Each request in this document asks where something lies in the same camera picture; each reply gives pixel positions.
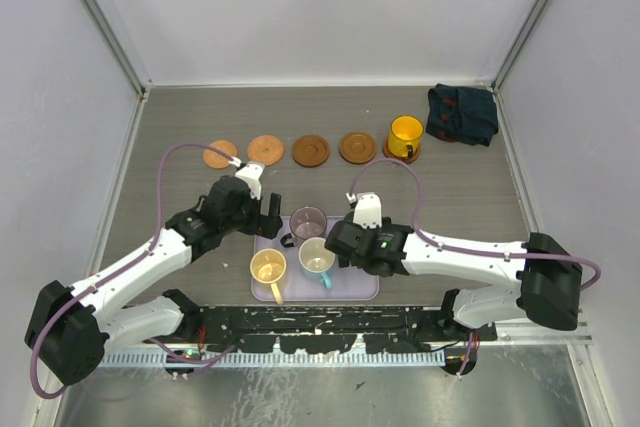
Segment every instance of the light purple tray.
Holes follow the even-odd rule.
[[[327,232],[339,220],[342,220],[342,217],[327,217]],[[314,282],[305,277],[298,260],[298,247],[285,249],[280,245],[280,238],[291,232],[291,229],[289,229],[289,216],[283,216],[282,223],[284,226],[280,229],[275,239],[269,240],[256,236],[253,252],[256,253],[262,249],[276,249],[284,254],[287,259],[287,280],[281,292],[285,304],[287,301],[371,300],[378,295],[380,290],[378,276],[369,275],[357,267],[341,269],[335,265],[331,271],[331,281],[333,283],[333,289],[331,290],[325,289],[320,282]],[[275,302],[271,288],[257,283],[253,278],[251,279],[251,293],[256,299],[263,302]]]

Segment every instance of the wooden coaster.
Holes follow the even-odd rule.
[[[352,164],[366,164],[376,156],[376,141],[365,132],[350,132],[340,140],[340,155]]]
[[[384,139],[384,144],[382,144],[382,153],[384,154],[385,157],[390,157],[392,159],[401,160],[405,164],[413,164],[416,160],[418,160],[418,157],[420,157],[420,151],[421,150],[422,150],[422,145],[418,145],[418,150],[416,151],[414,156],[411,157],[410,159],[407,159],[406,157],[398,157],[398,156],[395,156],[395,155],[393,155],[391,153],[391,151],[389,150],[389,138],[388,137],[386,139]]]
[[[304,135],[293,144],[293,160],[303,167],[324,164],[329,153],[329,144],[319,135]]]
[[[249,159],[264,165],[273,165],[284,155],[284,145],[273,135],[261,135],[249,144]]]
[[[236,149],[236,146],[228,140],[216,140],[215,142],[211,142],[209,145],[229,154],[231,157],[236,157],[238,155],[238,149]],[[224,169],[229,165],[229,161],[227,159],[210,150],[205,150],[202,154],[202,158],[204,159],[204,163],[212,169]]]

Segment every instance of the clear glass mug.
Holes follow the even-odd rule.
[[[327,216],[316,207],[301,207],[289,219],[291,233],[280,239],[285,248],[300,247],[305,240],[322,237],[327,230]]]
[[[336,262],[336,254],[325,248],[322,237],[305,240],[300,246],[298,260],[305,277],[320,282],[327,290],[333,288],[330,272]]]

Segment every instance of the mug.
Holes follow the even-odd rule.
[[[391,122],[387,146],[389,151],[401,159],[410,159],[418,151],[424,126],[415,117],[403,115]]]
[[[324,247],[323,238],[314,237],[305,240],[300,246],[298,259],[306,277],[320,282],[328,290],[333,288],[329,271],[336,261],[336,254]]]
[[[327,229],[327,216],[315,207],[301,207],[289,219],[291,233],[280,239],[285,248],[300,247],[305,240],[320,237]]]
[[[276,302],[282,305],[284,303],[280,293],[282,286],[278,287],[278,282],[283,283],[284,274],[287,271],[287,260],[284,255],[275,249],[260,250],[251,259],[249,268],[256,282],[269,285]]]

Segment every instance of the yellow mug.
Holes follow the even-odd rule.
[[[401,159],[412,158],[418,152],[423,132],[422,122],[415,117],[403,115],[395,118],[387,141],[389,151]]]
[[[278,281],[282,283],[287,271],[287,260],[284,255],[275,249],[261,250],[253,256],[249,268],[251,276],[256,279],[256,282],[271,286],[276,302],[282,305],[284,301],[278,287]]]

